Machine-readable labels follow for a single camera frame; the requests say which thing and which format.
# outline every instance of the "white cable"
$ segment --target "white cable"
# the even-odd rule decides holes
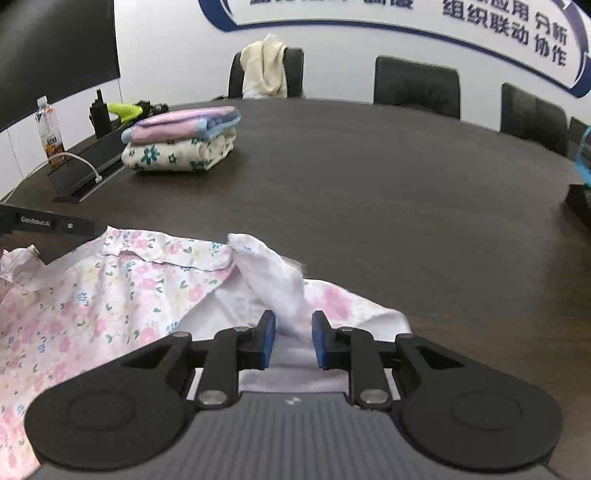
[[[74,155],[73,153],[70,152],[62,152],[62,153],[57,153],[55,155],[52,155],[51,157],[49,157],[47,159],[48,162],[51,162],[52,159],[57,158],[57,157],[72,157],[75,158],[77,160],[83,161],[84,163],[86,163],[90,168],[92,168],[92,171],[95,172],[95,182],[96,183],[100,183],[103,181],[103,177],[101,177],[99,175],[99,173],[96,171],[96,168],[94,168],[94,166],[92,166],[92,163],[90,163],[88,160],[79,157],[78,155]]]
[[[87,165],[88,165],[90,168],[92,168],[92,171],[93,171],[93,172],[95,172],[95,182],[96,182],[96,183],[100,183],[100,182],[102,182],[102,181],[103,181],[103,177],[102,177],[101,175],[99,175],[99,173],[96,171],[96,168],[94,168],[94,166],[92,166],[92,164],[91,164],[91,163],[90,163],[88,160],[85,160],[84,158],[82,158],[82,157],[79,157],[78,155],[74,155],[73,153],[70,153],[70,152],[62,152],[62,153],[58,153],[58,154],[55,154],[55,155],[53,155],[53,156],[49,157],[49,158],[47,159],[47,161],[50,161],[52,158],[61,157],[62,155],[63,155],[63,156],[66,156],[66,157],[72,157],[72,158],[75,158],[75,159],[77,159],[77,160],[83,161],[83,162],[84,162],[84,163],[86,163],[86,164],[87,164]],[[45,162],[43,162],[43,163],[42,163],[41,165],[39,165],[39,166],[38,166],[38,167],[37,167],[35,170],[33,170],[33,171],[32,171],[32,172],[29,174],[29,175],[27,175],[25,178],[23,178],[23,179],[22,179],[22,180],[21,180],[21,181],[18,183],[18,185],[17,185],[16,187],[14,187],[14,188],[12,189],[12,191],[11,191],[11,192],[8,194],[8,196],[7,196],[7,197],[4,199],[4,203],[6,203],[7,201],[9,201],[9,200],[10,200],[10,198],[12,197],[12,195],[14,194],[14,192],[16,192],[16,191],[17,191],[17,188],[19,187],[19,185],[20,185],[20,184],[21,184],[21,183],[22,183],[24,180],[26,180],[27,178],[29,178],[29,177],[30,177],[31,175],[33,175],[34,173],[36,173],[36,172],[38,172],[39,170],[41,170],[41,169],[42,169],[42,168],[43,168],[45,165],[46,165],[46,163],[45,163]]]

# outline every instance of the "folded clothes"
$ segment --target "folded clothes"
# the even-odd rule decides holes
[[[151,145],[128,144],[121,154],[126,167],[134,170],[209,170],[234,148],[236,129],[231,128],[210,142],[197,138],[169,140]]]
[[[134,145],[191,138],[210,141],[235,127],[241,118],[235,106],[168,112],[137,122],[121,134],[121,141]]]

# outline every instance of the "cream towel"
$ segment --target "cream towel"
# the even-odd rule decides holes
[[[169,140],[148,145],[128,144],[121,154],[123,165],[133,170],[209,170],[234,148],[236,129],[204,142],[198,138]]]
[[[251,43],[242,50],[240,65],[244,70],[244,97],[256,97],[259,94],[287,98],[287,79],[283,66],[286,48],[275,35],[270,34],[263,41]]]

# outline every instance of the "blue curved logo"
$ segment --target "blue curved logo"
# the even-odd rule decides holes
[[[268,27],[288,27],[291,25],[329,25],[329,26],[341,26],[341,27],[361,27],[361,28],[376,28],[379,30],[390,30],[400,33],[406,33],[409,35],[417,35],[419,37],[432,38],[434,40],[440,40],[454,45],[460,45],[462,47],[469,48],[471,50],[478,51],[485,55],[489,55],[498,60],[505,61],[514,65],[517,68],[526,70],[544,80],[552,83],[558,88],[569,92],[576,98],[582,98],[591,91],[591,60],[589,57],[589,42],[587,40],[587,31],[581,18],[580,12],[575,6],[574,2],[568,2],[568,0],[552,0],[552,3],[557,5],[568,20],[572,29],[573,35],[579,45],[580,59],[579,59],[579,71],[577,72],[577,78],[572,87],[566,86],[564,83],[552,78],[551,76],[530,67],[529,65],[508,57],[495,50],[491,50],[486,47],[482,47],[475,43],[471,43],[459,38],[449,37],[447,35],[429,32],[425,30],[419,30],[416,28],[404,27],[402,25],[391,25],[382,24],[375,22],[367,22],[361,20],[331,20],[331,19],[305,19],[305,20],[272,20],[249,23],[246,25],[238,25],[232,19],[232,11],[228,4],[228,0],[199,0],[199,5],[203,11],[203,15],[209,20],[209,22],[219,30],[224,32],[232,32],[238,30],[248,30],[252,28],[268,28]]]

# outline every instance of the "metal screw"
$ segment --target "metal screw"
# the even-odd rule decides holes
[[[388,401],[389,395],[379,388],[371,390],[363,390],[361,392],[361,400],[368,405],[379,405]]]
[[[221,405],[228,396],[221,390],[206,390],[199,394],[199,401],[203,405]]]

